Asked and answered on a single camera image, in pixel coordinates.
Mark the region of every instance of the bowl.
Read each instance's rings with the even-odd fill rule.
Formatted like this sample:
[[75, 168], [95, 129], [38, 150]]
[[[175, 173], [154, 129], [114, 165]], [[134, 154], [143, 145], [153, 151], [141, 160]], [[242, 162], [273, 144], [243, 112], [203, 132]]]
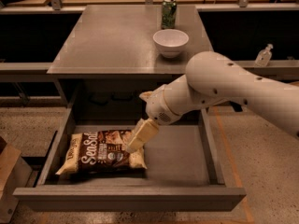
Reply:
[[187, 34], [176, 29], [165, 29], [156, 32], [153, 36], [157, 50], [165, 58], [175, 58], [185, 50], [189, 41]]

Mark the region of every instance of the gray countertop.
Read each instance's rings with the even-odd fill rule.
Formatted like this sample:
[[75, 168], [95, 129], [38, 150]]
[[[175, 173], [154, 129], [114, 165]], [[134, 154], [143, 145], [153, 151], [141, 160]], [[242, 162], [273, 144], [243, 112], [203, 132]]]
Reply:
[[175, 59], [155, 48], [160, 24], [160, 5], [87, 6], [48, 73], [183, 74], [194, 54], [212, 50], [195, 5], [178, 5], [176, 29], [190, 41]]

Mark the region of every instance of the white bottle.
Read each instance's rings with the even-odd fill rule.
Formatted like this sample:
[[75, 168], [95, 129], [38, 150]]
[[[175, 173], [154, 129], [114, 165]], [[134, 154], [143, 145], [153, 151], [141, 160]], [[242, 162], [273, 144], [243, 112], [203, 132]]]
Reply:
[[271, 52], [272, 48], [273, 45], [268, 44], [265, 49], [262, 49], [255, 60], [255, 64], [258, 66], [267, 66], [272, 57], [272, 52]]

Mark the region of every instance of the snack bag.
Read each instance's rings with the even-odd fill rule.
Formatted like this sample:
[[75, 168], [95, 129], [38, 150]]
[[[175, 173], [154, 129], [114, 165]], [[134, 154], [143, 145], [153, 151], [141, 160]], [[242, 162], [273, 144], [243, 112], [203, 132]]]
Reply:
[[147, 168], [143, 148], [133, 154], [125, 151], [131, 134], [131, 130], [72, 134], [64, 165], [56, 175]]

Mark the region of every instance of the soda can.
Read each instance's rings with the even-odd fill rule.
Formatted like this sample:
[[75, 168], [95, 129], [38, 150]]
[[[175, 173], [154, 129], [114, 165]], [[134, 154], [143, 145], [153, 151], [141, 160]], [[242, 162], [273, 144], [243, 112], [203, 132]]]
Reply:
[[175, 28], [177, 15], [177, 1], [176, 0], [163, 0], [162, 2], [162, 29]]

